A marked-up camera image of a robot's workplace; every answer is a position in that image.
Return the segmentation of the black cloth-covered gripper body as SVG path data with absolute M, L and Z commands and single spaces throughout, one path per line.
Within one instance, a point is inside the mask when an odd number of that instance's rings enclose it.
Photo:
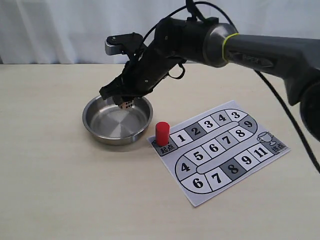
M 130 64 L 121 77 L 121 98 L 143 97 L 183 61 L 179 56 L 184 30 L 188 21 L 166 17 L 154 29 L 154 38 L 143 51 L 141 58 Z

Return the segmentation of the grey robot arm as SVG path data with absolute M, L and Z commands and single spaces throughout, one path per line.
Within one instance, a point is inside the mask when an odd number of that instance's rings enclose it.
M 118 104 L 153 91 L 183 61 L 221 68 L 233 63 L 283 79 L 290 105 L 300 105 L 301 120 L 320 137 L 320 42 L 318 39 L 239 34 L 234 26 L 163 18 L 153 41 L 99 93 Z

